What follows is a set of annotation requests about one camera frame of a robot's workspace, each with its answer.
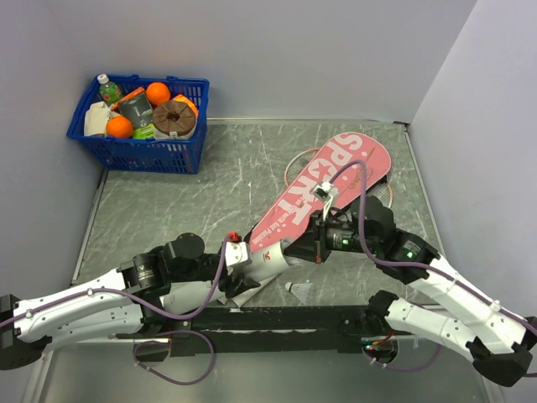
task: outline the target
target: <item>gray wall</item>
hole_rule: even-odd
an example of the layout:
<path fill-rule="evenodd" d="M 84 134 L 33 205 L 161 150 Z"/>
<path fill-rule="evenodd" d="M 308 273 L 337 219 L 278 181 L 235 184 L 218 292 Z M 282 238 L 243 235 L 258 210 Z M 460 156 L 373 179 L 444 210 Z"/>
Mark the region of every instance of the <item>gray wall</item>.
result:
<path fill-rule="evenodd" d="M 475 0 L 46 0 L 88 75 L 203 76 L 209 116 L 410 122 Z"/>
<path fill-rule="evenodd" d="M 536 19 L 534 1 L 480 0 L 410 125 L 448 257 L 526 316 L 537 314 Z M 522 380 L 508 401 L 534 401 L 536 388 Z"/>
<path fill-rule="evenodd" d="M 86 85 L 40 0 L 0 12 L 0 295 L 69 284 L 100 173 L 65 137 Z M 0 400 L 20 401 L 31 367 L 0 372 Z"/>

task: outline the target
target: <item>gray floor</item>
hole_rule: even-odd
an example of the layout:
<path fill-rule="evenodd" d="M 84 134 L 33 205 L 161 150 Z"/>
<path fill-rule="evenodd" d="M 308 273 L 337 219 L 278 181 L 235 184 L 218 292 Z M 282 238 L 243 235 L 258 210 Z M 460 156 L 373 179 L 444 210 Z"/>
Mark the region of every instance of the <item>gray floor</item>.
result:
<path fill-rule="evenodd" d="M 394 365 L 427 362 L 435 345 L 400 343 Z M 159 371 L 195 379 L 208 356 L 173 358 Z M 133 365 L 132 345 L 77 344 L 55 354 L 41 403 L 481 403 L 479 374 L 460 355 L 443 349 L 430 368 L 415 373 L 371 367 L 361 354 L 333 351 L 218 354 L 198 385 L 176 386 Z"/>
<path fill-rule="evenodd" d="M 110 172 L 91 231 L 79 281 L 97 277 L 135 254 L 178 234 L 200 234 L 216 250 L 226 232 L 245 233 L 284 190 L 283 173 L 300 151 L 322 145 L 335 134 L 358 131 L 388 149 L 393 210 L 402 229 L 438 246 L 404 128 L 364 124 L 217 124 L 207 134 L 199 175 Z M 364 304 L 377 290 L 427 301 L 383 275 L 362 256 L 332 255 L 326 264 L 304 264 L 284 273 L 251 301 L 252 306 L 289 306 L 296 300 L 286 281 L 317 284 L 319 305 Z M 433 354 L 433 343 L 400 344 L 395 363 L 415 366 Z M 194 379 L 208 357 L 173 358 L 159 370 Z M 184 402 L 485 402 L 477 372 L 461 356 L 443 349 L 426 371 L 400 373 L 372 368 L 361 354 L 331 351 L 218 354 L 202 383 L 180 387 L 133 367 L 132 344 L 78 343 L 56 351 L 42 403 L 109 401 Z"/>
<path fill-rule="evenodd" d="M 356 131 L 382 143 L 392 158 L 389 182 L 396 223 L 433 246 L 438 240 L 404 136 L 388 123 L 213 124 L 198 175 L 109 173 L 78 282 L 92 280 L 135 254 L 194 232 L 215 251 L 228 231 L 246 233 L 284 190 L 284 170 L 299 152 L 338 133 Z M 323 265 L 303 263 L 259 292 L 250 306 L 297 305 L 287 281 L 316 285 L 316 305 L 360 305 L 378 290 L 428 302 L 376 270 L 358 254 L 333 254 Z"/>

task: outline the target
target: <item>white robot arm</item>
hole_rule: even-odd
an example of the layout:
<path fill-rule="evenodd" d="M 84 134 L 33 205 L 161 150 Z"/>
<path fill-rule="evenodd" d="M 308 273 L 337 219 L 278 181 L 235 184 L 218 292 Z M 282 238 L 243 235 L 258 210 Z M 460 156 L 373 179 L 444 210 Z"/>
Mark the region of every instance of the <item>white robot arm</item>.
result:
<path fill-rule="evenodd" d="M 223 252 L 206 254 L 203 240 L 185 233 L 98 279 L 52 296 L 26 301 L 1 297 L 0 369 L 24 366 L 43 351 L 86 338 L 155 334 L 162 323 L 154 320 L 154 312 L 172 320 L 191 319 L 210 301 L 254 288 L 298 264 L 298 259 L 321 263 L 332 250 L 339 250 L 367 254 L 386 275 L 426 294 L 452 315 L 380 291 L 371 298 L 368 310 L 389 327 L 453 349 L 483 376 L 500 385 L 514 385 L 531 363 L 529 350 L 537 343 L 535 318 L 507 311 L 423 239 L 397 229 L 393 213 L 375 197 L 365 197 L 365 179 L 363 196 L 347 209 L 346 222 L 332 220 L 330 207 L 314 212 L 303 235 L 285 246 L 277 243 L 251 254 L 248 243 L 232 233 L 222 245 Z M 331 182 L 313 190 L 328 206 L 337 197 Z M 175 289 L 173 283 L 192 286 Z"/>

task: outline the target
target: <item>purple cable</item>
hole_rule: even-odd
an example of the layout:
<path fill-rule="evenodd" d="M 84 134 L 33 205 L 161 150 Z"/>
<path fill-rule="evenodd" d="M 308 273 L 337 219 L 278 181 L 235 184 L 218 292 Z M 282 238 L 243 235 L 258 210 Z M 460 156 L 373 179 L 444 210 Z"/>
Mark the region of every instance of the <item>purple cable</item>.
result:
<path fill-rule="evenodd" d="M 369 360 L 370 363 L 374 363 L 375 365 L 379 366 L 379 367 L 383 367 L 385 369 L 390 369 L 392 371 L 398 371 L 398 372 L 418 372 L 418 371 L 421 371 L 423 369 L 428 369 L 432 364 L 435 363 L 435 361 L 438 359 L 438 357 L 440 356 L 440 353 L 442 351 L 442 346 L 440 344 L 437 344 L 436 345 L 436 351 L 435 353 L 433 354 L 433 356 L 429 359 L 429 361 L 427 361 L 425 364 L 422 364 L 422 365 L 418 365 L 417 367 L 411 367 L 411 368 L 407 368 L 407 367 L 394 367 L 392 365 L 384 365 L 382 363 L 379 363 L 377 360 L 374 360 L 373 357 L 371 357 L 368 353 L 364 352 L 363 355 L 366 356 L 366 358 Z"/>
<path fill-rule="evenodd" d="M 209 290 L 209 293 L 207 294 L 206 299 L 201 303 L 200 306 L 198 306 L 197 309 L 195 309 L 191 313 L 187 313 L 186 315 L 174 315 L 173 313 L 163 311 L 162 309 L 156 307 L 155 305 L 152 305 L 152 304 L 144 301 L 142 298 L 140 298 L 138 296 L 134 296 L 133 294 L 129 294 L 128 292 L 123 291 L 123 290 L 114 290 L 114 289 L 111 289 L 111 288 L 96 288 L 96 289 L 90 289 L 90 290 L 93 292 L 93 295 L 98 294 L 100 292 L 107 292 L 107 293 L 112 293 L 112 294 L 119 294 L 120 296 L 126 296 L 131 301 L 137 302 L 139 305 L 146 306 L 151 311 L 156 312 L 156 313 L 162 315 L 163 317 L 168 317 L 169 319 L 173 319 L 173 320 L 176 320 L 176 321 L 187 321 L 187 320 L 192 319 L 193 317 L 199 315 L 200 312 L 202 312 L 207 307 L 207 305 L 209 305 L 209 302 L 211 301 L 211 298 L 212 298 L 213 294 L 215 293 L 216 288 L 218 287 L 218 281 L 219 281 L 220 276 L 222 275 L 222 271 L 224 269 L 224 263 L 226 261 L 225 251 L 226 251 L 226 245 L 227 245 L 228 241 L 229 241 L 229 235 L 227 235 L 224 238 L 224 242 L 222 243 L 222 252 L 220 254 L 220 260 L 218 261 L 218 268 L 216 269 L 215 279 L 212 281 L 212 285 L 211 285 L 211 288 Z M 80 292 L 76 292 L 75 294 L 72 294 L 70 296 L 64 296 L 63 298 L 60 298 L 60 299 L 58 299 L 56 301 L 48 302 L 46 304 L 43 304 L 42 306 L 38 306 L 37 308 L 30 309 L 29 313 L 30 314 L 35 314 L 37 312 L 43 311 L 45 309 L 49 309 L 49 308 L 51 308 L 53 306 L 57 306 L 57 305 L 62 304 L 64 302 L 74 300 L 75 298 L 78 298 L 78 297 L 81 297 L 81 296 L 88 296 L 88 291 L 80 291 Z M 11 323 L 15 323 L 16 321 L 18 321 L 20 319 L 24 319 L 27 315 L 28 315 L 27 312 L 21 313 L 21 314 L 15 316 L 15 317 L 10 317 L 9 319 L 7 319 L 5 321 L 0 322 L 0 329 L 2 327 L 10 325 Z M 179 382 L 177 380 L 170 379 L 170 378 L 166 377 L 165 375 L 162 375 L 161 373 L 159 373 L 159 372 L 157 372 L 157 371 L 155 371 L 153 369 L 150 369 L 149 372 L 159 376 L 162 379 L 168 380 L 169 382 L 171 382 L 173 384 L 176 384 L 176 385 L 193 385 L 193 384 L 203 380 L 209 374 L 209 372 L 211 372 L 211 369 L 214 366 L 214 361 L 215 361 L 214 348 L 212 347 L 211 342 L 209 341 L 209 339 L 205 335 L 203 335 L 201 333 L 198 333 L 198 332 L 191 331 L 191 330 L 188 330 L 188 331 L 180 330 L 180 331 L 175 331 L 175 332 L 160 333 L 157 336 L 164 336 L 164 335 L 169 335 L 169 334 L 173 334 L 173 333 L 180 333 L 180 332 L 195 334 L 196 336 L 199 336 L 200 338 L 203 338 L 207 342 L 207 344 L 209 344 L 209 349 L 211 350 L 211 362 L 209 363 L 209 369 L 200 378 L 192 380 L 190 382 Z M 134 353 L 136 353 L 138 348 L 139 348 L 139 346 L 134 349 Z"/>
<path fill-rule="evenodd" d="M 150 372 L 153 375 L 157 375 L 161 379 L 167 380 L 168 382 L 170 382 L 170 383 L 172 383 L 174 385 L 187 386 L 187 385 L 197 384 L 198 382 L 201 382 L 202 380 L 204 380 L 207 377 L 207 375 L 212 371 L 212 368 L 215 366 L 215 349 L 212 347 L 211 341 L 207 338 L 207 336 L 205 334 L 202 334 L 202 333 L 199 333 L 199 332 L 194 332 L 192 330 L 174 330 L 172 332 L 164 332 L 164 333 L 155 334 L 154 336 L 155 337 L 171 336 L 172 334 L 177 334 L 177 333 L 194 334 L 198 338 L 202 338 L 207 343 L 207 345 L 209 346 L 209 350 L 211 351 L 211 358 L 210 358 L 210 361 L 209 361 L 209 365 L 207 366 L 206 371 L 199 378 L 196 378 L 194 380 L 188 380 L 188 381 L 181 381 L 181 380 L 171 379 L 169 376 L 166 376 L 166 375 L 160 373 L 159 371 L 157 371 L 156 369 L 150 368 L 146 364 L 140 363 L 138 361 L 138 358 L 136 357 L 136 353 L 138 352 L 138 350 L 141 347 L 150 346 L 150 345 L 159 345 L 159 346 L 167 347 L 167 343 L 156 342 L 156 341 L 149 341 L 149 342 L 140 343 L 138 346 L 136 346 L 133 349 L 134 361 L 136 361 L 137 366 L 147 370 L 148 372 Z"/>
<path fill-rule="evenodd" d="M 437 269 L 436 267 L 429 266 L 428 264 L 423 263 L 413 263 L 413 262 L 390 262 L 388 260 L 381 260 L 377 258 L 374 254 L 371 253 L 371 251 L 368 248 L 368 245 L 366 243 L 366 237 L 365 237 L 365 214 L 366 214 L 366 192 L 367 192 L 367 179 L 368 179 L 368 173 L 367 173 L 367 166 L 366 163 L 362 160 L 354 160 L 351 161 L 344 166 L 342 166 L 339 171 L 337 171 L 334 176 L 329 180 L 331 184 L 334 183 L 334 181 L 337 179 L 339 175 L 341 175 L 345 170 L 350 168 L 353 165 L 359 164 L 362 167 L 362 184 L 361 184 L 361 190 L 360 190 L 360 212 L 358 214 L 358 238 L 360 240 L 360 245 L 362 246 L 363 252 L 366 254 L 368 258 L 370 258 L 374 263 L 380 264 L 382 266 L 388 266 L 388 267 L 420 267 L 421 269 L 430 270 L 434 273 L 437 273 L 438 275 L 441 275 L 445 279 L 448 279 L 449 281 L 453 281 L 455 284 L 460 286 L 463 290 L 468 291 L 470 294 L 475 296 L 479 301 L 484 302 L 487 305 L 493 304 L 493 301 L 489 300 L 487 297 L 482 296 L 478 292 L 475 292 L 471 287 L 469 287 L 466 284 L 463 284 L 457 280 L 455 280 L 454 277 L 451 275 L 448 275 L 447 273 L 444 273 L 442 270 Z M 500 307 L 500 312 L 504 314 L 506 317 L 509 317 L 516 321 L 517 323 L 524 326 L 527 330 L 532 332 L 535 336 L 537 336 L 537 329 L 533 326 L 531 326 L 527 321 L 524 319 L 518 317 L 511 311 L 508 311 L 507 309 Z M 537 373 L 535 374 L 526 374 L 525 375 L 528 378 L 534 378 L 537 377 Z"/>

